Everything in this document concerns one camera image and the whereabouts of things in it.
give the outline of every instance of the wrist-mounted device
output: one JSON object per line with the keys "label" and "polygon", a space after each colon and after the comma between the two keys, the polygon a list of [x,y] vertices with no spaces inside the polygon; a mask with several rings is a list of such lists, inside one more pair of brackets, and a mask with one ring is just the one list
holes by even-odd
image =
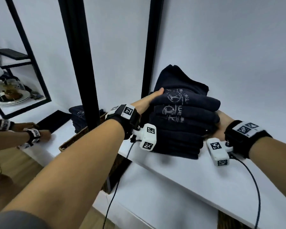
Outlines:
{"label": "wrist-mounted device", "polygon": [[10,120],[0,120],[0,131],[8,131],[14,126],[14,122]]}
{"label": "wrist-mounted device", "polygon": [[27,143],[32,146],[33,143],[38,142],[40,139],[40,132],[35,128],[29,128],[26,131],[30,135],[30,139]]}
{"label": "wrist-mounted device", "polygon": [[122,104],[113,107],[105,116],[105,120],[114,119],[118,121],[125,132],[124,140],[131,136],[133,129],[139,126],[140,114],[131,104]]}
{"label": "wrist-mounted device", "polygon": [[253,144],[265,136],[272,138],[262,127],[239,120],[233,121],[225,130],[225,140],[229,142],[229,146],[233,146],[233,151],[244,158],[249,158]]}

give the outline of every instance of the stack of folded shirts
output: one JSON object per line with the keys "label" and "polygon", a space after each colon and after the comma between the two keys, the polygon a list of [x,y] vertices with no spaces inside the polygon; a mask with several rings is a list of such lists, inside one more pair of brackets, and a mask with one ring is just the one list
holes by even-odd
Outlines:
{"label": "stack of folded shirts", "polygon": [[198,159],[205,136],[217,129],[220,101],[206,96],[208,86],[191,80],[176,65],[160,73],[154,91],[161,87],[164,94],[152,101],[149,113],[149,123],[157,127],[153,152]]}

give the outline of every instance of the plate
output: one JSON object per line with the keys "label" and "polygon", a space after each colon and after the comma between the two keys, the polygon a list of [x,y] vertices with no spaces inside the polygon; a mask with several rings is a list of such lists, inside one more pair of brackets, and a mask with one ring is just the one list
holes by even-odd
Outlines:
{"label": "plate", "polygon": [[9,102],[0,102],[0,105],[1,106],[7,106],[7,105],[18,104],[20,102],[27,100],[31,96],[30,92],[28,92],[28,91],[24,91],[24,90],[17,90],[17,91],[22,94],[22,97],[20,99],[12,100]]}

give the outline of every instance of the white table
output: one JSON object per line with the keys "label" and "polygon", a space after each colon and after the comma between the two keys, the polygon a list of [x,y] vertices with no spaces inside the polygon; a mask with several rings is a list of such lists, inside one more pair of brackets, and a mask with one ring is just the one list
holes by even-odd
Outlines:
{"label": "white table", "polygon": [[[122,143],[119,154],[126,156],[131,143]],[[128,157],[142,167],[166,177],[195,196],[240,222],[254,227],[258,198],[257,191],[247,169],[238,161],[229,166],[214,166],[206,145],[198,160],[172,157],[141,150],[138,142]],[[286,198],[257,168],[251,160],[245,164],[253,173],[261,194],[259,228],[286,229]]]}

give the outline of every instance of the wooden floor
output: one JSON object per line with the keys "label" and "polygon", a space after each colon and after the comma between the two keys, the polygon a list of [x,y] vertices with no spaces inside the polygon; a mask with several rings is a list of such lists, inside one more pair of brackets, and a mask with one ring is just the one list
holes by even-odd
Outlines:
{"label": "wooden floor", "polygon": [[[11,177],[0,181],[0,211],[3,209],[38,173],[42,166],[15,148],[0,151],[2,173]],[[101,229],[104,216],[92,208],[86,215],[80,229]],[[107,219],[106,229],[114,229],[115,225]]]}

